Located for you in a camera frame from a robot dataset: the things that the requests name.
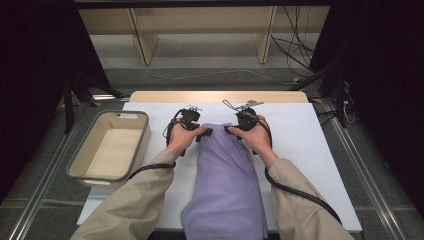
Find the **wrist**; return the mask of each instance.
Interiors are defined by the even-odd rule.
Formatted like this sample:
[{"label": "wrist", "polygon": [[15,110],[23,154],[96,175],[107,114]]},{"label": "wrist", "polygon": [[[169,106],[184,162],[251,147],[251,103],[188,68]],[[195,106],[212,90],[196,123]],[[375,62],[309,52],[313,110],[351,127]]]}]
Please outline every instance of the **wrist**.
[{"label": "wrist", "polygon": [[169,145],[165,150],[172,153],[172,155],[175,156],[175,159],[177,159],[181,153],[184,151],[184,149],[181,150],[180,147],[177,147],[175,145]]},{"label": "wrist", "polygon": [[269,169],[272,164],[277,160],[279,157],[277,154],[275,154],[274,151],[270,147],[260,149],[259,151],[256,151],[259,155],[259,157],[262,159],[262,162],[265,164],[265,167]]}]

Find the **table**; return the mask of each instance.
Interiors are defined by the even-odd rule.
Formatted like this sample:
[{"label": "table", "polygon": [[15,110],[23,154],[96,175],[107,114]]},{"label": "table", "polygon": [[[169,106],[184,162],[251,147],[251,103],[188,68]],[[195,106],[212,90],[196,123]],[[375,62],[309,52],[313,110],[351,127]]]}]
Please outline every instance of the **table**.
[{"label": "table", "polygon": [[[334,159],[325,141],[318,119],[311,104],[302,92],[260,91],[152,91],[135,92],[125,110],[143,110],[150,117],[152,138],[145,155],[144,164],[165,147],[162,132],[170,118],[188,104],[203,107],[199,122],[236,121],[235,112],[224,104],[245,103],[247,100],[266,102],[254,107],[267,117],[273,132],[274,151],[281,157],[291,159],[309,178],[339,214],[344,227],[352,233],[362,230],[347,192],[343,186]],[[183,161],[178,161],[175,178],[168,189],[158,229],[181,231],[180,212],[190,201],[196,176],[196,151],[193,143],[186,151]],[[268,230],[277,231],[271,202],[271,186],[264,177],[264,165],[258,156],[253,156],[257,170],[261,195],[267,216]],[[83,212],[78,220],[81,224],[87,216],[114,190],[92,188]]]}]

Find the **metal rail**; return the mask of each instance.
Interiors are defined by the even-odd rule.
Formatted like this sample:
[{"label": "metal rail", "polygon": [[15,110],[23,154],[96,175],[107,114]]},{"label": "metal rail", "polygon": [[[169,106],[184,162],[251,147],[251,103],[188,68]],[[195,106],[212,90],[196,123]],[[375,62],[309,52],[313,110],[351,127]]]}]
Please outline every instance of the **metal rail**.
[{"label": "metal rail", "polygon": [[[324,106],[328,111],[334,110],[334,107],[329,99],[324,99]],[[399,222],[397,221],[386,199],[378,188],[361,155],[356,149],[356,146],[350,138],[347,129],[342,128],[337,120],[332,119],[331,121],[334,128],[336,129],[340,141],[346,149],[346,152],[352,162],[353,167],[355,168],[356,173],[358,174],[359,180],[364,186],[365,191],[367,192],[368,197],[374,206],[374,209],[376,210],[384,228],[386,229],[388,236],[392,240],[406,239],[406,236],[401,226],[399,225]]]},{"label": "metal rail", "polygon": [[19,217],[18,221],[16,222],[16,225],[14,226],[10,236],[9,240],[20,240],[24,239],[29,228],[31,227],[31,224],[38,212],[38,209],[40,208],[44,197],[46,196],[50,185],[52,184],[57,170],[59,169],[63,157],[66,154],[70,142],[73,138],[75,129],[78,127],[79,122],[81,121],[81,118],[83,114],[87,111],[90,103],[82,103],[77,110],[76,114],[76,122],[74,126],[71,128],[71,130],[62,138],[62,141],[60,142],[59,147],[57,148],[52,160],[50,161],[49,166],[47,167],[46,171],[44,172],[44,175],[42,179],[40,180],[37,188],[35,189],[35,192],[32,194],[31,198],[28,201],[28,204],[26,205],[24,211],[22,212],[21,216]]}]

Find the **hand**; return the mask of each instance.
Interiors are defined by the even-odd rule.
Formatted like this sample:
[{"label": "hand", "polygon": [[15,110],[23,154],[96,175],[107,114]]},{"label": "hand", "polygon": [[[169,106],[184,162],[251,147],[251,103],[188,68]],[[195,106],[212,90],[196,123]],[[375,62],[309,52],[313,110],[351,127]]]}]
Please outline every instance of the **hand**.
[{"label": "hand", "polygon": [[202,133],[204,133],[208,128],[205,126],[200,126],[193,131],[185,130],[181,124],[177,123],[172,127],[171,136],[169,138],[169,144],[166,150],[170,151],[174,156],[178,157],[188,148],[193,139]]},{"label": "hand", "polygon": [[[265,117],[257,115],[257,118],[265,126],[268,126]],[[267,168],[270,168],[274,161],[278,159],[278,156],[272,151],[267,131],[259,123],[249,131],[243,131],[235,127],[229,127],[228,130],[234,135],[241,137],[249,148],[258,153]]]}]

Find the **folded fabric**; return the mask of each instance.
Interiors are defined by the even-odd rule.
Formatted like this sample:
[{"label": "folded fabric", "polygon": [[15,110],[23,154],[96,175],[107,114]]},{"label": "folded fabric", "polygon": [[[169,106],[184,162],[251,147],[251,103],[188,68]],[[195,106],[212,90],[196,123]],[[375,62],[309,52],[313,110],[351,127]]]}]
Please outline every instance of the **folded fabric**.
[{"label": "folded fabric", "polygon": [[251,150],[224,125],[206,124],[198,145],[196,188],[181,213],[188,240],[262,240],[267,224]]}]

